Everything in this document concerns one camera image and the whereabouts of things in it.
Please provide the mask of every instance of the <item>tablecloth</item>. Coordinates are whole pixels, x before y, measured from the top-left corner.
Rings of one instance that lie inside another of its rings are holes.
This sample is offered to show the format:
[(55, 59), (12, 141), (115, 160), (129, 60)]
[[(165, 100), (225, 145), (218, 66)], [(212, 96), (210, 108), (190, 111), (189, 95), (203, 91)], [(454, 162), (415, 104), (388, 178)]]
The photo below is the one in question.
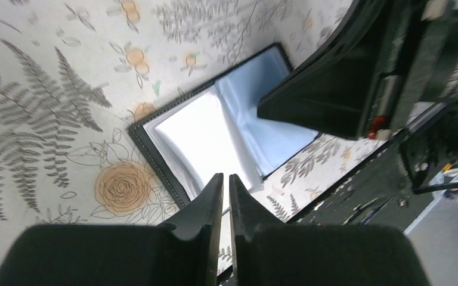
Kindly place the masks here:
[[(143, 225), (173, 215), (178, 207), (125, 128), (273, 42), (297, 66), (350, 3), (0, 0), (0, 263), (37, 223)], [(255, 197), (287, 220), (378, 146), (323, 135)], [(231, 264), (228, 221), (219, 272)]]

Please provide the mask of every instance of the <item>red component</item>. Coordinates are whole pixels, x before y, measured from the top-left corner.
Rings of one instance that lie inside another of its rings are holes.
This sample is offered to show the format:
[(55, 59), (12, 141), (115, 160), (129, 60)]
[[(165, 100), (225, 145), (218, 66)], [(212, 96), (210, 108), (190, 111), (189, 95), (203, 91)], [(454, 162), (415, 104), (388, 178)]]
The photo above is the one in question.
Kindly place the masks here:
[(368, 138), (372, 140), (376, 139), (378, 130), (386, 129), (388, 122), (389, 116), (374, 117), (370, 124), (370, 130), (368, 131)]

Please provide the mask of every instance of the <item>wire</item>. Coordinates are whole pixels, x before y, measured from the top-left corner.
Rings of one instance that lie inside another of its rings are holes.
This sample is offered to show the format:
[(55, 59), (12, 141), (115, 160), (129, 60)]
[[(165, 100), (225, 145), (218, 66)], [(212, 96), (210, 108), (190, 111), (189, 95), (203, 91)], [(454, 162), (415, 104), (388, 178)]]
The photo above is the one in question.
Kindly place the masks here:
[(420, 194), (426, 194), (428, 192), (441, 191), (444, 189), (456, 189), (456, 188), (458, 188), (458, 182), (449, 183), (449, 184), (440, 184), (440, 185), (434, 185), (434, 186), (422, 186), (420, 188), (412, 189), (411, 191), (416, 195), (420, 195)]

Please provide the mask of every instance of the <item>gray floor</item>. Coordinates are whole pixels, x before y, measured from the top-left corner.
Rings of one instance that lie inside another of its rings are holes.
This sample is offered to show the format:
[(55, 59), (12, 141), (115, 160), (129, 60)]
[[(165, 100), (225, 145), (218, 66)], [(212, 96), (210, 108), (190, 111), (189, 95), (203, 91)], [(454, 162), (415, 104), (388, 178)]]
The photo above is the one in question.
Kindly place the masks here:
[(408, 236), (432, 285), (458, 285), (458, 202), (438, 201)]

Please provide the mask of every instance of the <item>blue cloth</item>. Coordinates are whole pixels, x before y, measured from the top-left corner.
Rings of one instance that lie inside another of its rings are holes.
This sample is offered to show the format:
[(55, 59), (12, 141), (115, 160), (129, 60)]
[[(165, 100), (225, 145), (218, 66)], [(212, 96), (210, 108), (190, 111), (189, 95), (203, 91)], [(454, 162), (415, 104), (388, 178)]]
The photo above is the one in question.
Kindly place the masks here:
[(215, 83), (262, 176), (275, 171), (318, 134), (290, 123), (257, 118), (261, 97), (288, 74), (280, 51), (271, 48)]

